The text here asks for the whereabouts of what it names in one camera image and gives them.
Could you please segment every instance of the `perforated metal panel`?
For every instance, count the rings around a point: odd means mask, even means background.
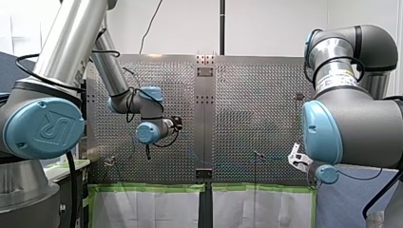
[[[300,109],[313,95],[302,58],[216,56],[208,66],[196,56],[126,55],[121,60],[136,74],[125,75],[131,86],[163,89],[165,116],[181,116],[184,130],[171,147],[151,147],[148,161],[144,146],[131,138],[139,117],[127,124],[125,115],[110,112],[92,67],[87,82],[92,182],[190,183],[196,168],[213,167],[214,182],[305,184],[305,176],[286,159],[301,136]],[[201,67],[214,73],[198,76]],[[298,93],[302,101],[296,100]],[[112,156],[115,165],[105,165]]]
[[[122,67],[135,73],[125,77],[130,86],[159,86],[163,90],[164,116],[182,117],[184,129],[177,141],[166,148],[151,146],[151,160],[145,148],[132,137],[140,122],[139,115],[127,123],[125,115],[113,114],[106,101],[108,94],[94,67],[88,75],[89,134],[88,156],[95,162],[90,171],[92,182],[134,181],[157,183],[194,182],[193,157],[186,154],[194,142],[194,56],[152,58],[128,55],[122,58]],[[160,141],[167,144],[172,138]],[[105,165],[115,157],[113,166]]]
[[[302,58],[218,57],[214,181],[304,183],[287,162],[312,96]],[[305,96],[296,100],[296,94]]]

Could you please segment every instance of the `aluminum tube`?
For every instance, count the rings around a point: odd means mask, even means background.
[[[366,72],[359,86],[365,88],[375,100],[380,100],[386,96],[390,73],[390,71]]]
[[[33,72],[79,87],[107,7],[107,0],[63,1]]]
[[[95,43],[97,50],[114,50],[112,39],[106,30]],[[123,94],[128,90],[127,81],[122,73],[119,61],[110,53],[92,53],[92,60],[101,76],[109,96]]]

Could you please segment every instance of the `silver cylinder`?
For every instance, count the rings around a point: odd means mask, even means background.
[[[104,34],[95,43],[97,50],[114,50],[112,38],[106,30]],[[101,76],[109,96],[123,94],[128,90],[125,76],[122,73],[119,61],[113,53],[92,53],[92,60]]]
[[[33,72],[79,87],[107,7],[107,0],[63,1]]]
[[[353,56],[352,46],[345,40],[327,39],[312,49],[309,64],[317,70],[326,60],[338,56]],[[323,66],[317,72],[315,84],[317,92],[332,86],[357,86],[350,60],[336,59]]]
[[[59,186],[48,183],[39,161],[0,164],[2,227],[59,226]]]
[[[375,100],[380,100],[386,96],[390,73],[390,71],[366,72],[359,86],[365,88]]]

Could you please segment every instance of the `black cable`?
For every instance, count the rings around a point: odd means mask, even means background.
[[[165,145],[159,145],[159,144],[153,143],[153,145],[155,145],[159,148],[165,148],[165,147],[172,145],[178,139],[178,136],[179,136],[179,131],[178,130],[175,130],[175,131],[176,131],[175,138],[170,143],[165,144]]]
[[[403,101],[403,96],[395,95],[395,96],[383,98],[382,100],[400,100],[400,101]]]
[[[303,74],[305,75],[306,80],[310,83],[314,83],[312,79],[308,76],[308,70],[307,70],[308,64],[306,62],[303,62]]]
[[[403,174],[403,156],[400,158],[400,161],[397,165],[398,172],[396,175],[393,176],[391,180],[365,205],[364,209],[362,210],[362,216],[367,219],[368,210],[374,206],[374,204],[383,196],[385,193],[394,186],[394,184],[400,179]]]
[[[320,32],[320,31],[323,31],[323,30],[322,30],[322,29],[319,29],[319,28],[312,30],[311,33],[310,33],[309,36],[308,36],[308,40],[307,40],[306,43],[305,43],[306,49],[305,49],[305,54],[304,54],[305,61],[304,61],[304,63],[303,63],[303,74],[305,75],[306,80],[308,80],[308,82],[310,82],[310,83],[312,83],[312,84],[313,84],[314,82],[313,82],[312,79],[308,76],[308,70],[307,70],[307,67],[308,67],[308,65],[309,65],[309,64],[308,64],[308,63],[309,63],[309,56],[308,56],[308,53],[309,53],[309,50],[310,50],[310,48],[311,48],[312,39],[314,39],[314,35],[315,35],[317,32]]]
[[[354,180],[357,180],[357,181],[370,181],[370,180],[373,180],[373,179],[379,177],[380,174],[382,173],[382,171],[383,171],[383,168],[380,168],[380,169],[379,169],[379,172],[378,172],[375,176],[369,177],[369,178],[358,178],[358,177],[354,177],[354,176],[351,176],[351,175],[349,175],[349,174],[346,174],[346,173],[344,173],[344,172],[342,172],[342,171],[340,171],[340,170],[338,170],[337,172],[340,173],[341,175],[347,177],[347,178],[351,178],[351,179],[354,179]]]
[[[314,39],[314,35],[317,33],[317,32],[321,32],[321,31],[323,31],[322,29],[320,29],[320,28],[316,28],[316,29],[314,29],[314,30],[312,30],[311,31],[311,33],[309,34],[309,36],[308,36],[308,40],[306,41],[306,43],[305,43],[305,45],[306,45],[306,49],[305,49],[305,63],[306,63],[306,65],[308,66],[309,64],[309,56],[308,56],[308,54],[309,54],[309,51],[310,51],[310,48],[311,48],[311,44],[312,44],[312,40]]]
[[[106,28],[102,28],[100,30],[100,32],[98,32],[97,39],[95,39],[95,42],[97,42],[101,38],[101,36],[104,35],[105,32],[106,32]]]
[[[101,53],[101,54],[115,54],[115,58],[121,56],[121,52],[117,50],[92,50],[92,53]]]
[[[75,228],[77,219],[77,175],[75,171],[74,159],[71,152],[66,153],[68,160],[68,168],[70,170],[70,180],[71,180],[71,218],[70,218],[70,228]]]
[[[59,84],[59,83],[53,82],[53,81],[51,81],[51,80],[49,80],[49,79],[47,79],[47,78],[44,78],[44,77],[42,77],[42,76],[39,76],[39,75],[37,75],[36,73],[32,72],[31,70],[27,69],[25,66],[23,66],[23,65],[20,63],[20,62],[23,61],[23,60],[26,60],[26,59],[29,59],[29,58],[38,57],[38,56],[39,56],[39,54],[30,54],[30,55],[23,55],[23,56],[20,56],[20,57],[18,57],[18,58],[15,60],[15,64],[17,65],[18,68],[20,68],[22,71],[26,72],[28,75],[30,75],[30,76],[32,76],[32,77],[34,77],[34,78],[36,78],[36,79],[38,79],[38,80],[40,80],[40,81],[46,83],[46,84],[49,84],[49,85],[52,85],[52,86],[59,86],[59,87],[67,88],[67,89],[71,89],[71,90],[77,91],[77,92],[79,92],[79,93],[86,92],[85,89],[78,88],[78,87],[74,87],[74,86],[69,86],[69,85]]]
[[[148,159],[148,160],[151,160],[150,145],[149,145],[149,144],[147,144],[147,145],[145,146],[145,155],[147,156],[147,159]]]
[[[365,66],[364,64],[357,58],[355,57],[351,57],[351,56],[336,56],[330,59],[327,59],[325,61],[323,61],[323,63],[321,63],[314,72],[314,76],[312,77],[312,85],[314,86],[314,89],[317,88],[316,86],[316,80],[317,80],[317,73],[327,64],[329,64],[330,62],[334,61],[334,60],[338,60],[338,59],[348,59],[350,60],[353,64],[357,64],[358,67],[360,67],[360,74],[359,77],[357,79],[358,82],[360,82],[362,80],[362,78],[364,78],[364,74],[365,74]]]
[[[155,100],[155,98],[153,98],[151,95],[147,94],[146,92],[144,92],[144,91],[141,90],[140,88],[135,88],[134,91],[143,93],[143,95],[144,95],[145,97],[151,99],[154,103],[156,103],[157,105],[159,105],[160,108],[161,108],[161,112],[163,113],[163,105],[162,105],[159,101]]]
[[[128,89],[131,90],[131,93],[128,95],[129,98],[126,99],[126,108],[127,108],[127,112],[126,112],[126,122],[130,123],[133,121],[134,119],[134,113],[132,113],[130,111],[131,109],[131,105],[133,104],[134,101],[134,96],[136,95],[136,90],[133,87],[129,87]]]
[[[154,21],[154,18],[155,18],[155,16],[157,15],[157,12],[158,12],[158,10],[160,9],[160,6],[161,6],[161,3],[162,3],[162,2],[163,2],[163,0],[160,0],[160,3],[158,4],[157,9],[155,9],[154,15],[152,16],[151,21],[150,21],[150,23],[149,23],[149,25],[148,25],[148,29],[147,29],[147,31],[145,32],[144,36],[143,36],[142,45],[140,46],[139,54],[142,54],[143,46],[144,46],[144,39],[145,39],[145,37],[148,35],[148,32],[149,32],[150,29],[151,29],[152,22]]]

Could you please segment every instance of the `blue end cap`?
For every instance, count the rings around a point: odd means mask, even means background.
[[[305,150],[314,161],[340,163],[343,144],[335,119],[319,101],[305,103],[302,108]]]
[[[336,183],[338,180],[337,169],[330,164],[322,164],[316,171],[315,176],[318,180],[326,184]]]
[[[160,138],[160,128],[153,123],[143,122],[136,128],[136,139],[142,144],[156,143]]]
[[[54,159],[66,154],[84,132],[80,109],[61,98],[43,98],[22,106],[6,122],[3,140],[23,159]]]
[[[163,91],[160,87],[157,86],[143,86],[140,88],[144,93],[150,95],[155,100],[161,102],[163,100]],[[149,97],[145,96],[142,92],[139,92],[140,96],[150,99]]]
[[[106,105],[109,108],[109,110],[111,110],[114,113],[117,113],[116,109],[113,107],[111,98],[107,99],[107,104]]]

